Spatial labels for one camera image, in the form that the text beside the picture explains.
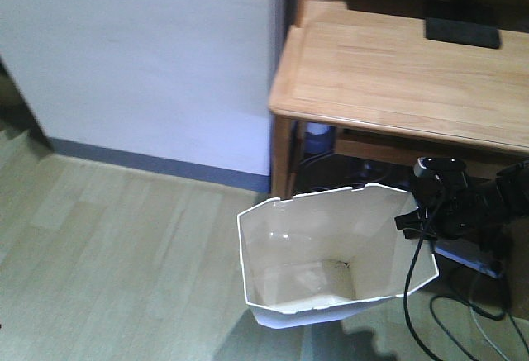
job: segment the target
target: wooden desk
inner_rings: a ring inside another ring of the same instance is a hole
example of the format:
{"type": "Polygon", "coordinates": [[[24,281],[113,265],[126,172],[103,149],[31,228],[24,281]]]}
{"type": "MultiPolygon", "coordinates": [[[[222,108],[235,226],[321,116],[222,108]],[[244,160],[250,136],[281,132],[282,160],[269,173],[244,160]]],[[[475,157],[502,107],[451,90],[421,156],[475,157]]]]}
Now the wooden desk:
{"type": "Polygon", "coordinates": [[[295,121],[349,129],[339,153],[410,165],[459,157],[483,178],[529,157],[529,34],[501,37],[500,50],[431,41],[421,19],[307,0],[269,100],[273,195],[291,196],[295,121]]]}

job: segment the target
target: desk leg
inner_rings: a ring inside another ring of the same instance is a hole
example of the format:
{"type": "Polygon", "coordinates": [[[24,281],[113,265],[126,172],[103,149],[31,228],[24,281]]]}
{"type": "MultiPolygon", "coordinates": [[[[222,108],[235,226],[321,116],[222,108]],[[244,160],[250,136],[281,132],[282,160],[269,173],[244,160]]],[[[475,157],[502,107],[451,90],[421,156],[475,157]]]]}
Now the desk leg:
{"type": "Polygon", "coordinates": [[[274,117],[272,134],[272,196],[290,198],[288,176],[290,171],[290,146],[292,144],[292,119],[274,117]]]}

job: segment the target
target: wooden surface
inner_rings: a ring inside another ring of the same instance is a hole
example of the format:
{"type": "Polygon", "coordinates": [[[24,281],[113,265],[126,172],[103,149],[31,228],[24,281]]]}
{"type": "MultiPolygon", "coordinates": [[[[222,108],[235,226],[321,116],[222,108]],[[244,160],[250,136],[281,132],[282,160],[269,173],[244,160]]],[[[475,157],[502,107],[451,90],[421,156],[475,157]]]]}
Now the wooden surface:
{"type": "Polygon", "coordinates": [[[286,188],[289,182],[289,168],[291,153],[290,141],[293,121],[285,117],[274,118],[274,132],[272,136],[272,189],[286,188]]]}
{"type": "Polygon", "coordinates": [[[427,40],[422,20],[307,0],[291,30],[288,90],[271,111],[305,121],[529,154],[529,34],[491,50],[427,40]]]}
{"type": "MultiPolygon", "coordinates": [[[[426,360],[399,300],[339,321],[287,330],[257,325],[244,302],[236,214],[246,190],[50,154],[0,132],[0,359],[10,361],[426,360]]],[[[427,303],[410,298],[424,340],[464,359],[427,303]]],[[[483,360],[498,357],[469,312],[442,320],[483,360]]],[[[512,359],[512,327],[482,321],[512,359]]],[[[519,321],[529,335],[527,321],[519,321]]]]}

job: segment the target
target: cable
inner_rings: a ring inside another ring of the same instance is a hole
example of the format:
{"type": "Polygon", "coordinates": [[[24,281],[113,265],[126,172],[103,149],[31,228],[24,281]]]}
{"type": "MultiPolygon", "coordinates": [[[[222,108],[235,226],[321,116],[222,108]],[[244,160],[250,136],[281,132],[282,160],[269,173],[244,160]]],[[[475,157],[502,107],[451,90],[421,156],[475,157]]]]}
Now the cable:
{"type": "Polygon", "coordinates": [[[428,357],[430,357],[431,359],[435,360],[435,361],[443,361],[442,359],[440,359],[439,357],[437,357],[421,340],[421,338],[419,338],[419,335],[417,334],[417,332],[415,331],[415,328],[413,327],[413,323],[412,323],[412,318],[410,317],[410,311],[408,309],[408,304],[407,304],[407,292],[409,291],[410,289],[410,283],[412,281],[412,275],[413,275],[413,270],[415,269],[415,264],[417,263],[417,258],[419,256],[419,252],[421,251],[421,247],[422,247],[422,242],[424,241],[426,235],[427,235],[427,232],[428,232],[428,229],[430,228],[430,225],[431,223],[433,222],[434,218],[436,217],[437,215],[437,212],[439,211],[439,208],[441,208],[441,205],[442,203],[444,202],[445,200],[445,190],[442,189],[441,190],[441,199],[439,200],[439,202],[437,203],[433,213],[427,218],[427,222],[425,223],[425,225],[423,226],[422,228],[422,233],[421,233],[421,237],[419,238],[419,241],[417,242],[417,247],[415,248],[415,253],[413,254],[413,257],[412,257],[412,262],[410,263],[410,269],[407,271],[407,276],[406,276],[406,283],[404,284],[404,297],[403,297],[403,307],[404,307],[404,319],[406,320],[406,325],[407,325],[407,328],[409,329],[410,331],[410,334],[412,334],[413,336],[413,339],[415,339],[415,342],[419,345],[419,347],[421,348],[421,350],[426,353],[428,355],[428,357]]]}
{"type": "Polygon", "coordinates": [[[360,178],[360,183],[362,184],[366,184],[366,183],[380,183],[382,181],[384,181],[386,178],[388,178],[392,172],[393,172],[393,164],[386,164],[386,163],[382,163],[382,165],[384,166],[383,168],[383,172],[380,173],[380,175],[378,177],[375,177],[375,178],[369,178],[369,171],[370,170],[373,170],[375,171],[374,169],[372,169],[369,165],[372,164],[372,163],[375,163],[374,161],[371,161],[371,160],[368,160],[368,159],[364,159],[363,160],[363,163],[362,163],[362,170],[364,171],[364,173],[367,173],[368,176],[366,176],[365,178],[360,178]]]}
{"type": "Polygon", "coordinates": [[[509,316],[509,320],[511,320],[511,322],[512,322],[512,326],[514,326],[514,329],[518,333],[518,336],[520,336],[520,339],[522,340],[523,346],[526,349],[527,355],[529,355],[529,346],[527,346],[526,338],[523,337],[523,333],[520,330],[520,327],[518,326],[518,324],[514,320],[514,317],[512,316],[510,311],[507,312],[507,315],[509,316]]]}
{"type": "Polygon", "coordinates": [[[460,292],[455,289],[455,286],[454,286],[454,283],[452,282],[453,278],[454,278],[454,275],[456,272],[459,272],[461,269],[463,268],[463,266],[459,266],[457,268],[454,268],[450,271],[449,273],[449,276],[448,276],[448,286],[450,288],[450,290],[456,295],[457,299],[459,302],[463,303],[464,305],[468,306],[468,307],[472,307],[472,309],[478,313],[480,316],[483,316],[485,318],[488,318],[490,320],[494,320],[494,321],[502,321],[505,316],[507,315],[507,312],[506,312],[506,309],[508,308],[507,304],[507,300],[504,299],[503,297],[501,297],[501,301],[502,301],[502,310],[498,313],[498,314],[492,314],[488,311],[486,311],[485,309],[483,309],[482,307],[476,305],[475,303],[473,302],[470,302],[469,300],[467,300],[466,298],[464,298],[460,292]]]}
{"type": "Polygon", "coordinates": [[[479,278],[481,277],[481,271],[477,272],[476,277],[474,280],[472,280],[472,284],[470,284],[470,290],[469,290],[469,311],[470,315],[472,316],[472,320],[474,320],[475,325],[478,327],[479,333],[484,337],[484,339],[487,341],[490,346],[496,350],[496,353],[500,355],[505,361],[511,361],[507,355],[499,348],[497,344],[495,344],[486,334],[485,330],[481,326],[481,324],[478,321],[477,313],[472,307],[472,304],[474,304],[474,292],[476,289],[476,286],[478,284],[479,278]]]}
{"type": "MultiPolygon", "coordinates": [[[[304,159],[303,161],[301,161],[299,163],[298,177],[301,178],[303,176],[303,172],[306,169],[312,167],[314,164],[317,164],[317,163],[319,163],[322,160],[329,159],[329,158],[331,158],[331,157],[333,157],[335,155],[336,155],[336,153],[333,150],[327,150],[325,152],[321,152],[319,154],[315,154],[313,156],[310,156],[310,157],[304,159]]],[[[368,162],[369,162],[368,160],[364,160],[363,165],[365,166],[368,162]]],[[[366,178],[348,178],[349,181],[346,180],[345,182],[338,183],[335,186],[328,187],[328,186],[325,186],[325,185],[324,186],[317,185],[317,186],[310,187],[307,190],[303,190],[303,183],[301,183],[302,186],[299,186],[298,181],[296,181],[296,183],[294,184],[294,186],[295,186],[294,190],[295,190],[296,193],[299,193],[299,192],[321,192],[321,191],[325,191],[325,190],[332,190],[332,189],[338,189],[338,188],[343,188],[343,187],[352,187],[352,188],[355,188],[355,189],[363,188],[366,183],[381,183],[386,178],[388,178],[391,175],[392,172],[393,172],[393,166],[391,164],[389,164],[388,167],[384,170],[384,172],[381,173],[376,178],[369,178],[369,177],[366,177],[366,178]]]]}
{"type": "Polygon", "coordinates": [[[436,323],[440,326],[440,328],[445,332],[445,334],[450,338],[450,340],[452,342],[454,342],[454,344],[460,348],[460,350],[466,354],[466,356],[469,358],[469,359],[472,359],[473,361],[479,361],[477,358],[475,358],[462,344],[461,342],[459,342],[455,336],[448,330],[448,328],[445,327],[445,325],[441,322],[441,320],[439,319],[439,317],[437,316],[434,308],[433,308],[433,304],[435,302],[435,300],[437,299],[450,299],[452,301],[456,301],[458,303],[461,303],[464,305],[463,302],[461,302],[459,299],[457,299],[456,297],[451,297],[451,296],[447,296],[447,295],[435,295],[434,297],[432,297],[430,299],[430,313],[431,315],[433,316],[434,320],[436,321],[436,323]]]}

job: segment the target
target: black cable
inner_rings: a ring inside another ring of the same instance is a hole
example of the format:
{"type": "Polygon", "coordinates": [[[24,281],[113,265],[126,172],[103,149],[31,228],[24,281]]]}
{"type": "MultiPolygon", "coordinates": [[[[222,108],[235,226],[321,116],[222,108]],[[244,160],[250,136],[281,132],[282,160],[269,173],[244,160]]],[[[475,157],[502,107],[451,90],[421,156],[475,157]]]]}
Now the black cable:
{"type": "Polygon", "coordinates": [[[439,208],[441,208],[442,203],[445,201],[445,191],[444,191],[444,189],[442,189],[441,191],[442,191],[442,194],[441,194],[441,198],[440,198],[439,202],[437,203],[433,213],[427,218],[427,222],[425,223],[425,225],[422,228],[421,237],[419,238],[419,241],[417,242],[417,247],[415,248],[415,253],[413,254],[412,262],[410,263],[410,268],[407,271],[406,283],[404,285],[404,297],[403,297],[404,319],[406,320],[407,328],[410,331],[410,334],[412,334],[413,339],[415,339],[415,342],[421,348],[421,350],[423,352],[425,352],[428,355],[428,357],[430,357],[431,359],[433,359],[435,361],[443,361],[443,360],[440,359],[439,357],[437,357],[422,342],[421,338],[419,338],[418,333],[415,331],[415,328],[413,327],[413,323],[412,323],[412,318],[410,317],[410,311],[408,309],[407,292],[410,289],[410,283],[412,281],[413,270],[415,269],[415,264],[417,263],[417,258],[419,256],[419,252],[421,251],[422,242],[424,241],[424,239],[425,239],[425,237],[427,235],[428,229],[430,228],[431,223],[433,222],[434,218],[436,217],[437,212],[439,211],[439,208]]]}
{"type": "Polygon", "coordinates": [[[527,355],[529,356],[529,346],[527,346],[526,338],[523,337],[523,333],[520,330],[520,327],[518,326],[516,321],[514,320],[514,317],[512,316],[510,311],[507,312],[507,315],[509,316],[509,320],[511,320],[511,322],[512,322],[512,326],[514,326],[514,329],[518,333],[518,336],[520,336],[520,339],[522,340],[523,346],[526,349],[527,355]]]}
{"type": "MultiPolygon", "coordinates": [[[[367,160],[367,159],[364,159],[364,163],[363,163],[363,170],[365,173],[368,173],[371,169],[369,167],[366,167],[367,164],[369,163],[374,163],[370,160],[367,160]]],[[[369,178],[369,174],[367,174],[368,176],[366,176],[365,178],[362,178],[363,180],[360,182],[362,184],[366,184],[366,183],[379,183],[379,182],[382,182],[384,181],[386,178],[388,178],[392,172],[393,172],[393,164],[386,164],[384,163],[384,168],[383,168],[383,172],[376,178],[369,178]]]]}
{"type": "Polygon", "coordinates": [[[457,297],[452,297],[450,295],[435,295],[434,297],[432,297],[430,299],[430,313],[431,315],[433,316],[434,320],[436,321],[436,323],[440,326],[440,328],[442,330],[445,331],[445,334],[450,338],[450,340],[452,342],[454,342],[454,344],[460,348],[460,350],[466,354],[466,356],[469,358],[469,359],[472,359],[473,361],[479,361],[477,358],[475,358],[462,344],[461,342],[459,342],[455,336],[448,330],[448,328],[445,327],[445,325],[441,322],[441,320],[439,319],[439,317],[437,316],[434,308],[433,308],[433,304],[435,302],[435,300],[437,299],[450,299],[452,301],[456,301],[464,306],[467,306],[465,304],[465,302],[462,302],[460,299],[458,299],[457,297]]]}
{"type": "MultiPolygon", "coordinates": [[[[331,157],[333,157],[335,155],[336,155],[336,153],[333,150],[327,150],[325,152],[321,152],[319,154],[315,154],[313,156],[310,156],[310,157],[302,160],[299,163],[298,176],[301,178],[303,176],[303,171],[305,171],[306,169],[310,168],[314,164],[317,164],[317,163],[319,163],[322,160],[329,159],[329,158],[331,158],[331,157]]],[[[333,187],[330,187],[330,188],[327,187],[327,186],[314,186],[314,187],[309,188],[308,191],[309,192],[321,192],[321,191],[338,189],[338,188],[343,188],[343,187],[352,187],[354,189],[363,188],[366,183],[380,183],[380,182],[384,181],[387,177],[389,177],[389,175],[392,173],[392,171],[393,171],[393,166],[389,165],[388,168],[376,178],[365,178],[365,180],[362,179],[362,178],[354,178],[354,179],[356,179],[355,181],[339,183],[336,186],[333,186],[333,187]]],[[[298,186],[297,183],[295,183],[294,186],[295,186],[295,192],[296,193],[303,192],[303,191],[300,191],[300,187],[298,186]]]]}
{"type": "Polygon", "coordinates": [[[462,303],[462,304],[464,304],[465,306],[472,307],[472,309],[476,313],[481,315],[482,317],[488,318],[489,320],[502,321],[505,318],[505,316],[507,315],[506,310],[508,309],[508,300],[505,299],[503,296],[501,296],[501,294],[502,294],[501,288],[500,288],[500,298],[501,298],[501,302],[502,302],[502,310],[498,314],[492,314],[492,313],[486,311],[485,309],[483,309],[482,307],[476,305],[475,303],[470,302],[469,300],[467,300],[465,297],[463,297],[460,294],[460,292],[457,289],[455,289],[455,286],[454,286],[454,283],[452,282],[452,279],[454,278],[455,273],[460,271],[462,268],[463,268],[463,266],[459,266],[457,268],[452,269],[450,271],[448,279],[447,279],[448,287],[455,294],[455,297],[456,297],[455,300],[460,302],[460,303],[462,303]]]}

